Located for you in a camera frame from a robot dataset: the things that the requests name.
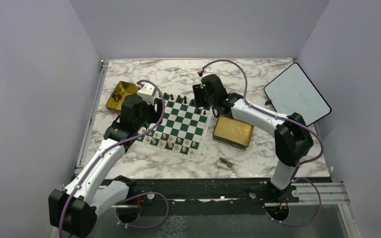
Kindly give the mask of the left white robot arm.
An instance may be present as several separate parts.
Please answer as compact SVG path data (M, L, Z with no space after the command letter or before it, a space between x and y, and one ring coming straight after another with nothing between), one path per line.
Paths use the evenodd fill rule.
M66 233L87 237L98 217L112 205L135 200L136 190L122 180L99 187L130 146L162 122L165 107L162 97L135 93L124 98L120 114L106 129L92 159L69 184L54 189L48 197L50 224L58 229L60 238Z

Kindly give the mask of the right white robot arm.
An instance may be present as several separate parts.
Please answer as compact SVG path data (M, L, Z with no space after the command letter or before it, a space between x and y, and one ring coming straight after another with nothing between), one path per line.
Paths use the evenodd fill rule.
M194 102L198 108L212 107L221 116L251 124L273 136L277 167L266 189L274 202L286 196L294 172L301 158L306 156L314 142L303 117L298 113L285 115L257 108L246 102L242 95L227 93L215 73L200 72L201 82L193 85Z

